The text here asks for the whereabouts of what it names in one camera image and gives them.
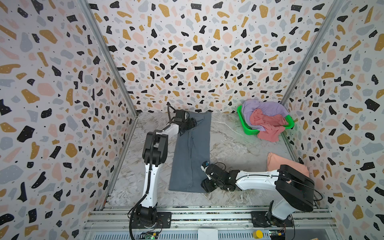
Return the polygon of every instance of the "yellow cylinder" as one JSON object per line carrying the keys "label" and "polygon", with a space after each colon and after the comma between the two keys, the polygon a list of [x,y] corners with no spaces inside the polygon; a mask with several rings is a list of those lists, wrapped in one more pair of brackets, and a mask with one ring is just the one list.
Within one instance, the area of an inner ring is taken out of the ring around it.
{"label": "yellow cylinder", "polygon": [[263,232],[260,230],[257,230],[252,233],[254,239],[260,239],[263,238]]}

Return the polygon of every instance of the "terrazzo wallpaper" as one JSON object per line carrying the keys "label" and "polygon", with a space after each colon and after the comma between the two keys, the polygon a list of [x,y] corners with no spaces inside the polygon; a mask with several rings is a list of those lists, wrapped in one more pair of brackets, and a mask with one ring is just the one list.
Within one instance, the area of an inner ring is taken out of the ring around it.
{"label": "terrazzo wallpaper", "polygon": [[77,2],[0,8],[0,238],[80,239],[130,113]]}
{"label": "terrazzo wallpaper", "polygon": [[89,0],[138,112],[282,99],[332,0]]}
{"label": "terrazzo wallpaper", "polygon": [[288,136],[348,240],[384,239],[384,1],[350,0],[286,105]]}

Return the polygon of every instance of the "clothes pile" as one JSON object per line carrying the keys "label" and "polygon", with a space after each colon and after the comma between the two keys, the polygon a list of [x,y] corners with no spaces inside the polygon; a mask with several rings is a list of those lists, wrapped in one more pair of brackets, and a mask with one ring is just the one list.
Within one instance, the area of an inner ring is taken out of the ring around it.
{"label": "clothes pile", "polygon": [[288,125],[285,117],[289,112],[280,103],[249,99],[243,103],[242,114],[250,128],[260,131],[260,139],[271,142],[279,141],[279,134],[285,130],[283,125]]}

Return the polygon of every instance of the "gray cloth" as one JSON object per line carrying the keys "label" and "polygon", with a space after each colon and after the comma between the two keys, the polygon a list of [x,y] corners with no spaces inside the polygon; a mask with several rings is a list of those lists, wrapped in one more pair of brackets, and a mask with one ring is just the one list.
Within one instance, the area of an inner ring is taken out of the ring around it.
{"label": "gray cloth", "polygon": [[177,137],[169,190],[178,192],[201,192],[201,182],[207,178],[201,164],[209,162],[211,113],[192,113],[197,126]]}

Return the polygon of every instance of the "green laundry basket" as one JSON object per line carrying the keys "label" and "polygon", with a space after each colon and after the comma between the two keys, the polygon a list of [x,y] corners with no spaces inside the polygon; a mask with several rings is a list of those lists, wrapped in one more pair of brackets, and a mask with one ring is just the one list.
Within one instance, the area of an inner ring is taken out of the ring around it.
{"label": "green laundry basket", "polygon": [[[243,118],[243,114],[241,113],[241,108],[243,106],[240,105],[238,108],[237,108],[237,114],[239,115],[239,118],[240,118],[240,122],[241,122],[241,125],[243,125],[243,129],[244,129],[244,132],[246,135],[257,135],[260,131],[257,130],[257,129],[251,129],[248,124],[245,122],[244,118]],[[285,117],[285,120],[288,122],[288,125],[284,125],[285,129],[290,129],[290,128],[293,128],[293,126],[295,125],[295,123],[293,122],[293,119],[291,118],[290,115],[287,115]]]}

